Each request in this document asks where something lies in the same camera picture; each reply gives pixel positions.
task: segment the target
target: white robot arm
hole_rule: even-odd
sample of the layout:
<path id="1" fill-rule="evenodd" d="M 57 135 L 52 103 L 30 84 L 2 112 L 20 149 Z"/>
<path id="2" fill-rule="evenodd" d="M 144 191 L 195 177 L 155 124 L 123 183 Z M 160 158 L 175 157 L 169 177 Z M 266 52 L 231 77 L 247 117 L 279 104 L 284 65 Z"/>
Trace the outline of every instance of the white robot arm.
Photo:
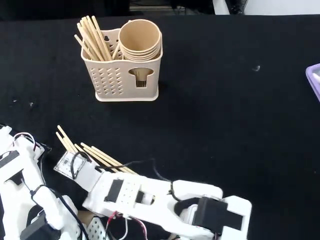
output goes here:
<path id="1" fill-rule="evenodd" d="M 73 154 L 67 152 L 55 170 L 71 175 Z M 96 169 L 98 164 L 76 157 L 75 178 L 88 196 L 82 204 L 100 216 L 114 212 L 161 226 L 181 240 L 246 240 L 252 205 L 237 196 L 223 198 L 223 191 L 213 185 L 177 180 L 174 182 L 145 176 Z M 190 199 L 196 204 L 176 212 L 176 206 Z"/>

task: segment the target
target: black table surface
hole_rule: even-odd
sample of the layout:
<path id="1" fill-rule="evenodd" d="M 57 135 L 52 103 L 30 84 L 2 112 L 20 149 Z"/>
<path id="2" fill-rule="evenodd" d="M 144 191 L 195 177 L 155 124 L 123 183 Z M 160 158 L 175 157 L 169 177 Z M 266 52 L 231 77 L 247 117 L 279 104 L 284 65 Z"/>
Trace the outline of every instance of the black table surface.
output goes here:
<path id="1" fill-rule="evenodd" d="M 249 240 L 316 236 L 320 103 L 305 70 L 320 62 L 320 16 L 151 20 L 163 34 L 159 97 L 112 103 L 95 99 L 73 37 L 78 19 L 1 22 L 0 122 L 52 147 L 44 175 L 77 207 L 85 194 L 53 171 L 64 151 L 57 124 L 122 163 L 155 158 L 166 178 L 248 199 Z M 132 169 L 156 178 L 148 163 Z"/>

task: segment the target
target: plastic utensil caddy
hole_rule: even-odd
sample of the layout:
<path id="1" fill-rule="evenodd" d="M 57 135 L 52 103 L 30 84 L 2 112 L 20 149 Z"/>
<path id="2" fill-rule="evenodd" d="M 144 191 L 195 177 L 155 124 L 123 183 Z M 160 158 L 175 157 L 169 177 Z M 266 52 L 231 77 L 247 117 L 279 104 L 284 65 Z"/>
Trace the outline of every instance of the plastic utensil caddy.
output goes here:
<path id="1" fill-rule="evenodd" d="M 118 44 L 120 28 L 101 31 L 108 38 L 110 53 L 113 55 Z M 95 97 L 101 102 L 124 102 L 124 101 L 154 101 L 159 95 L 158 80 L 160 63 L 163 55 L 163 47 L 155 59 L 137 62 L 124 60 L 119 50 L 119 60 L 93 61 L 89 60 L 87 53 L 81 49 L 81 57 L 92 80 L 95 89 Z M 136 76 L 129 73 L 136 68 L 148 68 L 153 73 L 147 76 L 145 87 L 139 87 Z"/>

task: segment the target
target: chopstick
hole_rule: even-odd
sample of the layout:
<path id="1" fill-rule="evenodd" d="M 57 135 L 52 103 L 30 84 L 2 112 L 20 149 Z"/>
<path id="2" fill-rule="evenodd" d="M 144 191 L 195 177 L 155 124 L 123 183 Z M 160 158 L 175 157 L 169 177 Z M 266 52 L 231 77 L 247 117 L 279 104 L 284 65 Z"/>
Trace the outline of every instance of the chopstick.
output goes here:
<path id="1" fill-rule="evenodd" d="M 95 159 L 97 159 L 100 163 L 102 163 L 103 165 L 105 165 L 106 167 L 112 167 L 112 165 L 110 165 L 107 161 L 103 160 L 101 157 L 99 157 L 98 155 L 96 155 L 93 151 L 91 151 L 91 149 L 84 147 L 83 150 L 85 152 L 87 152 L 88 154 L 90 154 L 92 157 L 94 157 Z M 114 171 L 115 173 L 119 172 L 118 169 L 115 168 L 111 168 L 112 171 Z"/>
<path id="2" fill-rule="evenodd" d="M 66 144 L 66 142 L 64 141 L 64 139 L 60 136 L 60 134 L 56 131 L 55 132 L 56 136 L 58 137 L 58 139 L 60 140 L 60 142 L 62 143 L 62 145 L 64 146 L 65 150 L 67 150 L 68 152 L 71 152 L 72 150 L 70 149 L 70 147 Z"/>
<path id="3" fill-rule="evenodd" d="M 74 144 L 72 143 L 70 138 L 67 136 L 65 131 L 62 129 L 62 127 L 60 125 L 58 125 L 57 128 L 60 131 L 60 133 L 63 135 L 63 140 L 66 143 L 66 145 L 69 145 L 70 150 L 72 150 L 73 153 L 78 152 L 78 150 L 76 149 L 76 147 L 74 146 Z"/>
<path id="4" fill-rule="evenodd" d="M 95 16 L 92 20 L 89 16 L 83 17 L 77 28 L 84 41 L 76 35 L 74 37 L 92 60 L 103 62 L 113 59 Z"/>
<path id="5" fill-rule="evenodd" d="M 108 61 L 110 61 L 110 60 L 112 60 L 112 57 L 111 57 L 109 48 L 108 48 L 108 46 L 107 46 L 107 43 L 106 43 L 106 41 L 105 41 L 105 37 L 102 35 L 102 32 L 101 32 L 101 30 L 100 30 L 100 27 L 99 27 L 99 24 L 98 24 L 98 22 L 97 22 L 96 17 L 95 17 L 95 16 L 92 16 L 91 18 L 92 18 L 93 24 L 94 24 L 94 26 L 95 26 L 95 28 L 96 28 L 96 31 L 97 31 L 97 33 L 98 33 L 98 35 L 99 35 L 99 37 L 100 37 L 100 40 L 101 40 L 101 42 L 102 42 L 103 48 L 104 48 L 105 53 L 106 53 L 106 55 L 107 55 L 107 59 L 108 59 Z"/>
<path id="6" fill-rule="evenodd" d="M 62 136 L 60 135 L 60 133 L 58 131 L 56 131 L 55 134 L 58 137 L 59 141 L 64 146 L 65 150 L 67 150 L 68 152 L 74 153 L 74 154 L 78 153 L 78 152 L 87 153 L 91 157 L 95 158 L 100 163 L 105 165 L 106 167 L 114 167 L 114 166 L 123 165 L 122 163 L 118 162 L 117 160 L 115 160 L 114 158 L 110 157 L 109 155 L 107 155 L 106 153 L 104 153 L 103 151 L 99 150 L 98 148 L 96 148 L 94 146 L 90 147 L 90 146 L 84 144 L 83 142 L 81 142 L 80 145 L 83 147 L 83 149 L 82 149 L 76 143 L 73 144 L 72 141 L 70 140 L 70 138 L 67 136 L 66 132 L 62 129 L 62 127 L 60 125 L 58 125 L 57 128 L 60 131 L 60 133 L 62 134 Z M 136 174 L 137 175 L 137 173 L 135 171 L 132 171 L 130 168 L 128 168 L 126 166 L 121 167 L 119 169 L 111 168 L 110 170 L 112 170 L 115 173 L 117 173 L 119 171 L 122 171 L 124 173 L 130 173 L 130 174 Z"/>
<path id="7" fill-rule="evenodd" d="M 77 34 L 74 35 L 74 38 L 78 41 L 78 43 L 81 45 L 81 47 L 83 48 L 83 50 L 89 55 L 89 57 L 94 60 L 97 61 L 98 59 L 93 56 L 93 54 L 90 52 L 89 48 L 87 48 L 87 46 L 84 45 L 84 43 L 80 40 L 80 38 L 78 37 Z"/>
<path id="8" fill-rule="evenodd" d="M 104 161 L 108 162 L 109 164 L 111 164 L 112 166 L 119 166 L 122 165 L 119 162 L 114 162 L 111 159 L 107 158 L 104 156 L 104 154 L 99 153 L 98 151 L 94 150 L 92 147 L 89 147 L 88 145 L 84 144 L 83 142 L 81 143 L 81 146 L 83 146 L 84 150 L 89 150 L 92 153 L 94 153 L 95 155 L 97 155 L 98 157 L 100 157 L 101 159 L 103 159 Z M 125 172 L 125 173 L 131 173 L 129 172 L 126 168 L 121 167 L 119 168 L 120 171 Z"/>
<path id="9" fill-rule="evenodd" d="M 118 55 L 118 50 L 120 48 L 120 43 L 117 44 L 114 52 L 113 52 L 113 55 L 112 55 L 112 60 L 115 60 L 116 56 Z"/>
<path id="10" fill-rule="evenodd" d="M 118 162 L 117 160 L 115 160 L 115 159 L 112 158 L 111 156 L 107 155 L 106 153 L 104 153 L 104 152 L 101 151 L 100 149 L 96 148 L 95 146 L 91 146 L 91 148 L 92 148 L 96 153 L 99 153 L 100 155 L 104 156 L 104 158 L 108 159 L 111 163 L 113 163 L 114 166 L 122 165 L 122 163 Z M 132 171 L 132 170 L 131 170 L 130 168 L 128 168 L 127 166 L 121 167 L 120 169 L 125 169 L 127 173 L 137 174 L 135 171 Z"/>
<path id="11" fill-rule="evenodd" d="M 93 34 L 95 42 L 97 43 L 97 46 L 98 46 L 100 52 L 102 53 L 102 56 L 104 57 L 104 60 L 107 61 L 108 57 L 107 57 L 106 51 L 104 51 L 104 47 L 102 46 L 102 43 L 101 43 L 101 40 L 100 40 L 100 38 L 99 38 L 99 36 L 97 34 L 97 31 L 96 31 L 96 29 L 95 29 L 90 17 L 86 16 L 86 19 L 87 19 L 87 22 L 88 22 L 88 25 L 89 25 L 89 30 Z"/>
<path id="12" fill-rule="evenodd" d="M 85 32 L 85 30 L 83 29 L 83 27 L 81 26 L 80 23 L 78 23 L 77 28 L 80 32 L 80 34 L 82 35 L 82 37 L 84 38 L 84 40 L 86 41 L 87 44 L 90 45 L 90 47 L 93 49 L 93 52 L 98 56 L 100 61 L 104 61 L 103 57 L 101 56 L 96 44 L 93 42 L 93 40 L 88 36 L 88 34 Z"/>

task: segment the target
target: purple container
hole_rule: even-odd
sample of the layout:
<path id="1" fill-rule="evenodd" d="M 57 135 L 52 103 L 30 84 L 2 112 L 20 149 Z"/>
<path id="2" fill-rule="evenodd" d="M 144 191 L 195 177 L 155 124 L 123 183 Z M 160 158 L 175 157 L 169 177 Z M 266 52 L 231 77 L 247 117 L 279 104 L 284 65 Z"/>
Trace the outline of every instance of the purple container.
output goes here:
<path id="1" fill-rule="evenodd" d="M 306 77 L 309 80 L 309 83 L 320 101 L 320 63 L 310 66 L 305 70 Z"/>

